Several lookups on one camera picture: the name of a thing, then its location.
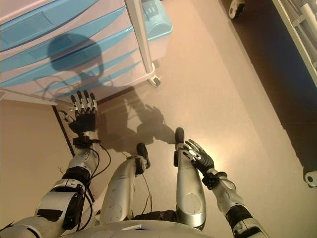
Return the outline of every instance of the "floor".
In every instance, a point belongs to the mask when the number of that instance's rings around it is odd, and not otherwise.
[[[172,142],[173,131],[181,126],[186,138],[213,157],[216,169],[228,173],[271,237],[314,238],[317,190],[303,181],[303,167],[222,2],[163,2],[174,31],[166,57],[158,61],[161,86],[145,82],[100,105],[99,137],[111,148],[112,164],[96,177],[93,194],[102,192],[124,161],[121,152],[133,154],[135,145],[144,142],[151,160],[145,175],[153,209],[175,209]],[[0,106],[3,226],[33,214],[71,155],[49,106],[10,101]],[[101,166],[107,164],[105,153],[101,158]],[[204,232],[232,237],[213,193],[206,189],[205,196]],[[135,214],[146,198],[139,177]]]

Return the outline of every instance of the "wire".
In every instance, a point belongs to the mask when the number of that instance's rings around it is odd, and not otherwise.
[[[87,196],[87,195],[86,195],[86,192],[87,192],[88,184],[89,184],[89,182],[88,182],[87,185],[85,186],[85,191],[84,191],[84,196],[85,196],[85,197]],[[81,209],[80,209],[79,222],[78,222],[78,226],[77,226],[76,231],[79,231],[79,228],[80,228],[81,217],[82,217],[82,215],[83,215],[83,209],[84,209],[84,204],[83,204],[83,206],[82,206]]]
[[[148,189],[149,195],[148,195],[147,201],[146,201],[146,203],[145,203],[144,209],[143,209],[143,211],[142,211],[142,213],[141,213],[141,214],[143,214],[143,213],[144,213],[144,211],[145,211],[145,209],[146,209],[146,207],[147,207],[147,204],[148,204],[149,199],[150,199],[151,212],[152,212],[152,208],[153,208],[152,194],[150,193],[150,188],[149,188],[148,182],[147,182],[147,180],[146,180],[146,178],[145,178],[144,174],[142,174],[142,177],[143,177],[144,182],[145,182],[145,184],[146,184],[146,186],[147,186],[147,189]]]
[[[110,164],[111,164],[111,155],[110,155],[110,153],[109,153],[108,150],[107,150],[106,148],[104,148],[101,144],[99,144],[99,145],[100,145],[101,148],[103,148],[103,149],[107,152],[107,154],[108,154],[108,156],[109,156],[109,163],[108,163],[108,165],[107,165],[103,170],[101,170],[100,172],[98,172],[98,173],[96,173],[95,175],[93,175],[93,176],[92,176],[92,179],[93,179],[94,177],[98,176],[99,174],[101,174],[102,172],[104,172],[104,171],[110,166]]]
[[[85,194],[85,198],[87,199],[88,203],[89,203],[89,206],[90,206],[90,215],[89,215],[89,218],[86,222],[86,224],[79,229],[79,231],[85,229],[85,227],[89,224],[90,220],[91,220],[91,217],[93,216],[93,204],[91,203],[91,200],[89,199],[89,197],[87,196],[87,194]]]
[[[87,184],[86,184],[86,186],[85,186],[85,191],[84,191],[84,197],[87,198],[88,201],[91,203],[90,199],[87,197],[87,189],[88,189],[88,186],[89,186],[89,184],[90,184],[90,181],[93,179],[94,174],[95,174],[95,172],[96,172],[96,170],[97,170],[97,168],[98,168],[98,166],[99,166],[100,156],[99,156],[99,153],[98,153],[96,150],[94,150],[94,149],[92,149],[92,148],[90,148],[90,147],[87,147],[87,149],[94,151],[94,152],[97,154],[97,158],[98,158],[97,166],[96,166],[94,172],[92,173],[91,177],[89,178],[89,180],[88,180],[88,182],[87,182]],[[80,211],[79,222],[78,222],[78,226],[77,226],[76,231],[81,231],[81,230],[83,229],[83,228],[79,229],[79,228],[80,228],[80,224],[81,224],[81,217],[82,217],[82,214],[83,214],[83,209],[84,209],[84,204],[83,204],[83,206],[82,206],[82,208],[81,208],[81,211]],[[88,219],[88,221],[87,221],[87,223],[86,223],[85,225],[87,225],[87,224],[90,222],[91,216],[90,216],[90,218]]]
[[[91,174],[91,177],[90,177],[90,180],[91,180],[92,178],[94,178],[94,174],[95,174],[95,172],[96,172],[96,170],[97,170],[97,168],[98,168],[98,166],[99,166],[100,156],[99,156],[99,153],[98,153],[96,150],[94,150],[94,149],[92,149],[92,148],[90,148],[90,147],[87,147],[87,149],[90,149],[90,150],[94,151],[94,152],[97,154],[97,158],[98,158],[97,166],[96,166],[94,172]]]

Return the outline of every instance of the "black cable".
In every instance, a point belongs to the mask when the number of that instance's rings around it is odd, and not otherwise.
[[[88,184],[85,186],[84,197],[87,196],[87,195],[86,195],[86,192],[87,192],[87,187],[88,187],[88,186],[89,186],[89,182],[88,182]],[[76,231],[79,231],[79,228],[80,228],[81,217],[82,217],[82,215],[83,215],[83,209],[84,209],[84,204],[83,204],[83,206],[82,206],[81,209],[80,209],[79,222],[78,222],[78,226],[77,226]]]
[[[90,190],[89,187],[88,187],[88,189],[87,189],[87,192],[88,192],[88,194],[89,194],[89,197],[90,197],[92,203],[94,203],[94,202],[95,202],[95,199],[94,199],[93,193],[91,192],[91,190]]]
[[[89,178],[88,183],[87,183],[86,186],[85,186],[84,197],[87,197],[88,186],[89,186],[89,184],[90,184],[90,181],[93,179],[93,177],[94,177],[93,175],[95,174],[95,172],[96,172],[96,170],[97,170],[97,168],[98,168],[98,166],[99,166],[99,163],[100,163],[99,153],[98,153],[96,150],[94,150],[94,149],[92,149],[92,148],[90,148],[90,147],[87,147],[87,149],[92,150],[92,151],[94,151],[94,152],[97,154],[98,162],[97,162],[97,166],[96,166],[94,172],[92,173],[91,177]],[[82,216],[82,214],[83,214],[83,209],[84,209],[84,204],[83,204],[83,206],[82,206],[82,208],[81,208],[81,211],[80,211],[79,223],[78,223],[78,226],[77,226],[76,231],[80,231],[79,228],[80,228],[80,224],[81,224],[81,216]]]
[[[97,154],[97,157],[98,157],[97,166],[96,166],[96,168],[95,168],[94,172],[91,174],[91,177],[90,177],[90,180],[91,180],[92,178],[94,178],[94,177],[95,177],[95,176],[94,176],[94,174],[95,174],[95,172],[96,172],[96,170],[97,170],[97,168],[98,168],[98,166],[99,166],[99,163],[100,163],[100,156],[99,156],[99,153],[98,153],[96,150],[94,150],[94,149],[92,149],[92,148],[90,148],[90,147],[87,147],[87,149],[90,149],[90,150],[94,151],[94,152]]]
[[[110,153],[109,153],[108,150],[107,150],[106,148],[104,148],[101,144],[99,144],[99,145],[100,145],[101,148],[103,148],[103,150],[105,150],[105,151],[107,152],[107,154],[108,154],[108,156],[109,156],[109,163],[108,163],[108,165],[107,165],[103,170],[101,170],[100,172],[98,172],[98,173],[96,173],[95,175],[93,175],[92,178],[94,178],[94,177],[98,176],[99,174],[101,174],[102,172],[104,172],[104,171],[110,166],[110,164],[111,164],[111,155],[110,155]]]
[[[87,196],[87,194],[85,194],[85,198],[88,200],[88,202],[89,202],[89,206],[90,206],[90,215],[89,215],[89,218],[88,218],[88,220],[87,220],[87,222],[86,222],[86,224],[82,227],[82,228],[80,228],[79,230],[81,231],[81,230],[83,230],[83,229],[85,229],[85,227],[88,225],[88,223],[90,222],[90,220],[91,220],[91,217],[93,216],[93,205],[92,205],[92,203],[91,203],[91,201],[90,201],[90,199],[89,199],[89,197]]]

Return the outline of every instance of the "dark floor area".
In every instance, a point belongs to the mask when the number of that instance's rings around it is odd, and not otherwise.
[[[229,9],[230,0],[221,0]],[[247,0],[233,25],[250,57],[304,174],[317,170],[317,88],[270,0]]]

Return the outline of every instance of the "robot finger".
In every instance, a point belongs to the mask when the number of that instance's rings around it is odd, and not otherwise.
[[[183,151],[183,155],[185,155],[191,161],[195,161],[194,157],[190,153],[187,153],[186,151]]]
[[[195,141],[193,141],[192,139],[189,139],[189,142],[194,144],[196,146],[196,148],[198,149],[199,152],[204,152],[204,149]]]
[[[76,102],[76,98],[75,98],[75,96],[74,95],[71,95],[70,96],[70,99],[71,99],[71,101],[73,102],[73,107],[74,107],[74,111],[75,111],[75,115],[78,115],[79,114],[79,109],[78,109],[78,104],[77,104],[77,102]]]
[[[87,92],[87,90],[84,90],[84,95],[85,95],[85,98],[86,98],[86,105],[87,105],[87,108],[86,108],[86,112],[87,113],[90,113],[91,112],[91,98],[89,97],[89,94]]]
[[[80,111],[84,112],[85,111],[85,103],[83,101],[83,95],[81,94],[81,92],[78,90],[77,91],[77,96],[80,102]]]
[[[189,150],[189,153],[193,156],[193,158],[197,161],[202,158],[201,154],[197,153],[194,150]]]
[[[72,118],[70,115],[68,115],[65,111],[58,111],[58,114],[61,119],[63,119],[67,123],[72,123],[74,121],[74,118]]]
[[[199,152],[199,149],[193,143],[191,143],[190,141],[186,140],[185,143],[190,147],[190,149],[196,151],[197,153]]]
[[[96,101],[95,95],[93,93],[90,93],[90,98],[92,100],[92,111],[96,112],[98,110],[98,107],[97,107],[97,101]]]

